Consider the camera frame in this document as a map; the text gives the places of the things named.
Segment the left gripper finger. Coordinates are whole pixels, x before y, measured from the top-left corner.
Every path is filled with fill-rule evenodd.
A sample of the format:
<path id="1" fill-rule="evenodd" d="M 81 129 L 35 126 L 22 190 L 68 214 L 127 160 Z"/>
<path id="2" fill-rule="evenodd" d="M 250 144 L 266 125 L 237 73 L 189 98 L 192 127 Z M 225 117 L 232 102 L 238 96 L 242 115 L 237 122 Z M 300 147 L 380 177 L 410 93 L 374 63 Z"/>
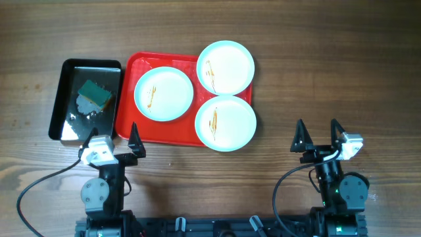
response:
<path id="1" fill-rule="evenodd" d="M 78 151 L 78 157 L 81 158 L 82 154 L 84 152 L 85 149 L 87 149 L 89 147 L 89 142 L 92 139 L 92 137 L 97 136 L 98 135 L 98 129 L 97 128 L 93 128 L 89 134 L 89 136 L 87 137 L 87 139 L 85 140 L 85 142 L 82 144 L 82 146 L 80 147 L 79 151 Z"/>
<path id="2" fill-rule="evenodd" d="M 146 150 L 143 145 L 143 142 L 141 141 L 137 124 L 135 122 L 132 123 L 130 137 L 128 140 L 128 147 L 132 150 L 132 153 L 137 158 L 145 158 L 146 157 Z"/>

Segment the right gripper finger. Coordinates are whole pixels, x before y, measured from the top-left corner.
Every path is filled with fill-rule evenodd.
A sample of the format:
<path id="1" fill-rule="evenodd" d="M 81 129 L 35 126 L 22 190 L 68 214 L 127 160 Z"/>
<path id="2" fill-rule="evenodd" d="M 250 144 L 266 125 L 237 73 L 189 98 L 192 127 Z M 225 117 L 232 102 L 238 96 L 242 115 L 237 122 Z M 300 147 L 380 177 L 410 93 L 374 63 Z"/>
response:
<path id="1" fill-rule="evenodd" d="M 337 148 L 337 144 L 339 143 L 338 134 L 344 133 L 345 129 L 335 118 L 331 120 L 330 126 L 332 147 Z"/>
<path id="2" fill-rule="evenodd" d="M 297 121 L 295 135 L 290 147 L 290 152 L 304 153 L 313 149 L 313 142 L 302 119 Z"/>

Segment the green yellow sponge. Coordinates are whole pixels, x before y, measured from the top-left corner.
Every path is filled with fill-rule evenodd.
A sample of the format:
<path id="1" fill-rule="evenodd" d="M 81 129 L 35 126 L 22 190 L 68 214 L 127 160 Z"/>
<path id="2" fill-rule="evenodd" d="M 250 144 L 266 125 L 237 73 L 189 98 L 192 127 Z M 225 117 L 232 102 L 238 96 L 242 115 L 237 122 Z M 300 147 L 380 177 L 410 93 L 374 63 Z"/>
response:
<path id="1" fill-rule="evenodd" d="M 112 99 L 110 91 L 103 89 L 91 80 L 84 83 L 78 90 L 78 94 L 94 104 L 100 111 L 104 110 Z"/>

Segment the white plate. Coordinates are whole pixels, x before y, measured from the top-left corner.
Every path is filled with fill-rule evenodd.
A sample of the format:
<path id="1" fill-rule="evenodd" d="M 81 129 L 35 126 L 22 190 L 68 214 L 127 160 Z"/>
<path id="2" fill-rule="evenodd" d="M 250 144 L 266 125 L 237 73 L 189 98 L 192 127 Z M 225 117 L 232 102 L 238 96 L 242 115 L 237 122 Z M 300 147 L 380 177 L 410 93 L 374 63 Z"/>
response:
<path id="1" fill-rule="evenodd" d="M 181 117 L 192 104 L 193 84 L 181 70 L 161 66 L 147 71 L 134 89 L 134 102 L 145 117 L 168 122 Z"/>
<path id="2" fill-rule="evenodd" d="M 216 41 L 204 48 L 196 64 L 197 78 L 214 95 L 237 95 L 251 85 L 255 62 L 242 44 Z"/>
<path id="3" fill-rule="evenodd" d="M 230 152 L 244 147 L 257 129 L 254 110 L 242 98 L 225 95 L 206 101 L 195 116 L 195 131 L 207 147 Z"/>

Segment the white plate bottom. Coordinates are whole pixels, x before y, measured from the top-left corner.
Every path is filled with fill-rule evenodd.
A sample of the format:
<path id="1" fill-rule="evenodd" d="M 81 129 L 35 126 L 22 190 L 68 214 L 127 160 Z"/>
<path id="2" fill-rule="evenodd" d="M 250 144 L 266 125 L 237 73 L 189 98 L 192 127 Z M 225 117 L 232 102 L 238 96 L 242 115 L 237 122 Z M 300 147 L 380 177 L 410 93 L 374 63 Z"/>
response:
<path id="1" fill-rule="evenodd" d="M 254 110 L 242 98 L 225 95 L 206 101 L 195 116 L 195 131 L 207 147 L 230 152 L 244 147 L 257 129 Z"/>

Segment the white plate top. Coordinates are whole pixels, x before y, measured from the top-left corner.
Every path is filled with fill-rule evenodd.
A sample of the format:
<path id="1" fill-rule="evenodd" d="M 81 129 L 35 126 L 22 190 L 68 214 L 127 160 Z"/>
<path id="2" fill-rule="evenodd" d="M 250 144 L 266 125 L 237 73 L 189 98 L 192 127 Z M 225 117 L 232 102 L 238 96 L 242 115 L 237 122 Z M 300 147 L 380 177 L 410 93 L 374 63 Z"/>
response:
<path id="1" fill-rule="evenodd" d="M 255 62 L 242 44 L 216 41 L 204 48 L 196 64 L 197 78 L 214 95 L 237 95 L 251 85 Z"/>

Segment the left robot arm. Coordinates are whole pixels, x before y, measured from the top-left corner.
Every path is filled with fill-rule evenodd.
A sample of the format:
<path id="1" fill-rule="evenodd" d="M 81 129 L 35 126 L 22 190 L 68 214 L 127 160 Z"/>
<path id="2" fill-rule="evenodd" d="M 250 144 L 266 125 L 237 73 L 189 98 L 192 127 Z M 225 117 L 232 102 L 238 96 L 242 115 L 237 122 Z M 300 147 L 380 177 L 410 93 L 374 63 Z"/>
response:
<path id="1" fill-rule="evenodd" d="M 87 218 L 78 221 L 75 237 L 140 237 L 144 229 L 133 212 L 124 210 L 125 168 L 136 166 L 138 159 L 146 157 L 145 147 L 139 136 L 137 124 L 133 123 L 128 141 L 129 153 L 114 154 L 110 136 L 99 135 L 94 128 L 79 150 L 83 164 L 99 171 L 97 178 L 88 180 L 80 196 L 85 205 Z"/>

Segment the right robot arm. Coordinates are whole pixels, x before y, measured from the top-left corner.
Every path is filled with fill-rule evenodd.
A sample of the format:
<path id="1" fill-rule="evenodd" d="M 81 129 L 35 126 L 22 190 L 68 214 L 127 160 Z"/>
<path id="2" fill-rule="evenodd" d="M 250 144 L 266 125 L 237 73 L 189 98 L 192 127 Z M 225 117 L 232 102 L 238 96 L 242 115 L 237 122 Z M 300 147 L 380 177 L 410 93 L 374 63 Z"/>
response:
<path id="1" fill-rule="evenodd" d="M 342 161 L 354 157 L 363 147 L 360 134 L 352 134 L 338 123 L 331 121 L 331 144 L 313 144 L 302 120 L 297 121 L 291 152 L 301 153 L 300 163 L 314 165 L 318 190 L 323 206 L 313 207 L 306 218 L 307 236 L 356 236 L 368 235 L 365 202 L 370 183 L 357 173 L 344 173 Z"/>

